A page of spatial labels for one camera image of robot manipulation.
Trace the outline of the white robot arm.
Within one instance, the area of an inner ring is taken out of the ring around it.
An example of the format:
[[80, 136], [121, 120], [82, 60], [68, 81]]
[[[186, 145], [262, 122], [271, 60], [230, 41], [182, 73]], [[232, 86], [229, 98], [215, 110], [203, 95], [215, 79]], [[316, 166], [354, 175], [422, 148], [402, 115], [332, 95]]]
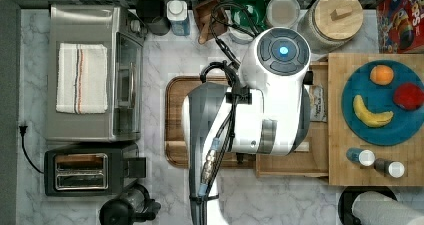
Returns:
[[212, 62], [182, 107], [193, 225], [227, 225], [216, 181], [226, 152], [287, 155], [310, 124], [311, 50], [282, 27], [257, 35], [240, 61]]

